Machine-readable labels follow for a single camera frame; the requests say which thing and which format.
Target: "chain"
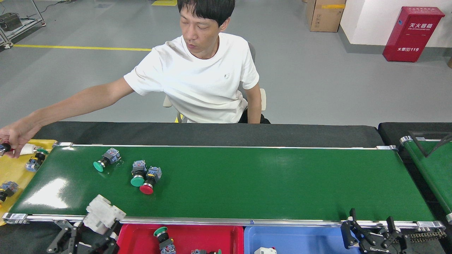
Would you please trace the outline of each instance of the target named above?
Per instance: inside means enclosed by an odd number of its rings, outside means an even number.
[[[446,232],[440,231],[440,232],[428,232],[428,233],[417,233],[417,234],[410,234],[411,242],[412,243],[421,243],[426,242],[430,240],[436,240],[446,237]]]

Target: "yellow floor line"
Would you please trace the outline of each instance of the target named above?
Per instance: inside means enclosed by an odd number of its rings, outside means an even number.
[[[160,6],[176,6],[177,0],[157,0],[151,5],[160,5]]]
[[[14,47],[40,47],[40,48],[66,48],[66,49],[98,49],[98,50],[151,51],[150,48],[129,48],[129,47],[76,47],[76,46],[25,45],[25,44],[15,44]]]

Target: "black cable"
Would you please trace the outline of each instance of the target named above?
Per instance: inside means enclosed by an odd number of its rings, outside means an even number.
[[[73,2],[76,2],[76,1],[77,1],[77,0],[58,1],[56,4],[52,4],[52,5],[57,5],[57,4],[70,4],[70,3],[73,3]],[[52,6],[52,5],[48,5],[48,6],[46,7],[46,9],[45,9],[44,11],[40,11],[40,13],[45,12],[45,11],[47,10],[47,8],[49,8],[49,6]]]

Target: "chair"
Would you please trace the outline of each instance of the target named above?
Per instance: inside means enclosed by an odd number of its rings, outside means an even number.
[[[251,52],[251,57],[253,58],[253,62],[255,62],[256,50],[254,49],[254,46],[250,42],[248,42],[248,46],[250,47],[250,52]],[[239,91],[242,92],[243,98],[246,99],[245,89],[243,89],[243,87],[241,85],[239,85]],[[262,111],[264,111],[267,107],[267,95],[263,88],[260,89],[260,95],[261,95],[261,99],[262,99]],[[168,96],[165,96],[165,99],[163,101],[163,107],[171,108],[172,106],[173,106],[173,104],[170,102],[170,99],[168,99]],[[185,118],[181,113],[177,112],[176,120],[174,122],[185,123],[185,122],[187,122],[187,118]]]

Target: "black hair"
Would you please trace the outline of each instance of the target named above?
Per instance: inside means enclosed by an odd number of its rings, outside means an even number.
[[[193,6],[193,16],[213,19],[220,27],[232,15],[235,0],[177,0],[179,12],[189,5]]]

